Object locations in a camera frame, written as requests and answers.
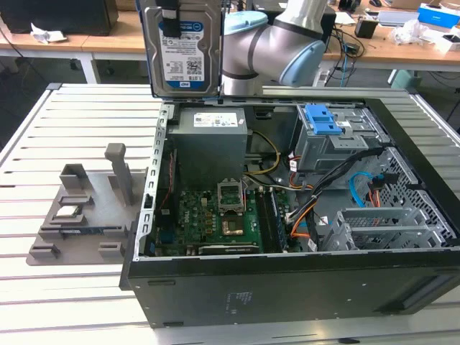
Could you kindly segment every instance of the aluminum extrusion table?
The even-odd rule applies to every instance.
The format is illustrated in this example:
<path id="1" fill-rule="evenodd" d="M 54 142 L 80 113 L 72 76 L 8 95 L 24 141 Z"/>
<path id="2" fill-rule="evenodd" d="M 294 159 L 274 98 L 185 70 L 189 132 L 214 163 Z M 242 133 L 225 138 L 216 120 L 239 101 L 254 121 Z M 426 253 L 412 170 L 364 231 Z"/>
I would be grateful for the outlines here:
<path id="1" fill-rule="evenodd" d="M 266 88 L 266 94 L 380 98 L 460 196 L 460 139 L 420 97 L 393 89 Z M 147 165 L 160 101 L 145 85 L 61 85 L 46 90 L 0 154 L 0 344 L 460 343 L 460 288 L 413 316 L 153 331 L 121 265 L 30 267 L 25 257 L 65 163 L 110 170 L 109 142 L 124 142 L 132 170 Z"/>

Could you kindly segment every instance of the green circuit board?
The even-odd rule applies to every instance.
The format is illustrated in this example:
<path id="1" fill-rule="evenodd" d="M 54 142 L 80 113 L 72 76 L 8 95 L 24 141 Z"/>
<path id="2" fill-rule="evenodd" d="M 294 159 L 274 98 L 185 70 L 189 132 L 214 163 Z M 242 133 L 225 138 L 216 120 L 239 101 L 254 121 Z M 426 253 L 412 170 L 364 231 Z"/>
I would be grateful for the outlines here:
<path id="1" fill-rule="evenodd" d="M 262 246 L 260 238 L 257 208 L 254 193 L 247 191 L 246 212 L 242 217 L 243 234 L 226 236 L 223 234 L 222 221 L 226 215 L 219 213 L 217 192 L 185 191 L 179 202 L 179 224 L 177 233 L 178 240 L 183 243 L 246 243 Z M 225 200 L 224 203 L 232 203 L 235 200 Z"/>
<path id="2" fill-rule="evenodd" d="M 289 208 L 288 195 L 278 191 L 276 196 L 282 216 Z M 239 201 L 232 194 L 223 194 L 222 198 L 225 204 Z M 158 229 L 152 241 L 160 239 L 155 246 L 161 248 L 162 256 L 194 255 L 188 250 L 212 244 L 257 246 L 263 253 L 255 198 L 256 193 L 247 190 L 243 199 L 245 212 L 220 213 L 217 190 L 185 190 L 179 198 L 178 224 L 173 229 Z"/>

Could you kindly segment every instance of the blue drive bracket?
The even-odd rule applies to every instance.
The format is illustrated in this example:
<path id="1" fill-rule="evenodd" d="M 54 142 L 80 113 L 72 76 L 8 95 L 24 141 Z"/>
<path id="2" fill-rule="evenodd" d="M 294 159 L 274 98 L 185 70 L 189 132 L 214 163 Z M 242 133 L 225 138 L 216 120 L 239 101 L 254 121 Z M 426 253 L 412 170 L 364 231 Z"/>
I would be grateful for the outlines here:
<path id="1" fill-rule="evenodd" d="M 307 120 L 317 135 L 340 135 L 342 129 L 334 122 L 334 115 L 324 105 L 309 104 L 305 106 Z"/>

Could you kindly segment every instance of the motherboard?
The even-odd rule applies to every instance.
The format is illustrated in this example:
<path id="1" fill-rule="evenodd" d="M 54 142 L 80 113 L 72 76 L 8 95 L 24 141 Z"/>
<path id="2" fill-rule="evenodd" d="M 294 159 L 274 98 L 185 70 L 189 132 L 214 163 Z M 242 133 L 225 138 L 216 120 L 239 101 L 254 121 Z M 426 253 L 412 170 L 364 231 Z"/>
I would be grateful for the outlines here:
<path id="1" fill-rule="evenodd" d="M 215 190 L 183 190 L 176 219 L 157 227 L 146 242 L 155 256 L 258 254 L 286 248 L 285 191 L 248 190 L 241 181 Z"/>

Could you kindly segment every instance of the blue cable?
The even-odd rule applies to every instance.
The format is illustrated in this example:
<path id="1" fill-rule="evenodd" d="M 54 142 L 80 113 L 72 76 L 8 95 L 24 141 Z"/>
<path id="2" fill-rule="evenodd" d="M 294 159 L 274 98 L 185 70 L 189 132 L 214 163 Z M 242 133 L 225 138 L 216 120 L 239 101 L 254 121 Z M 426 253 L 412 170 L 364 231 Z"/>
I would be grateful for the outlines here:
<path id="1" fill-rule="evenodd" d="M 346 54 L 346 45 L 344 45 L 344 50 L 345 50 L 345 60 L 344 60 L 344 63 L 342 64 L 342 79 L 340 80 L 340 87 L 342 87 L 344 84 L 346 58 L 348 57 L 348 55 Z"/>
<path id="2" fill-rule="evenodd" d="M 364 203 L 362 202 L 361 198 L 358 195 L 356 187 L 354 186 L 354 178 L 356 176 L 358 176 L 358 175 L 363 175 L 363 176 L 366 176 L 366 177 L 368 177 L 370 179 L 374 178 L 374 176 L 369 172 L 359 171 L 359 172 L 354 173 L 350 177 L 349 186 L 350 186 L 351 196 L 356 201 L 356 203 L 358 204 L 359 207 L 365 207 Z"/>

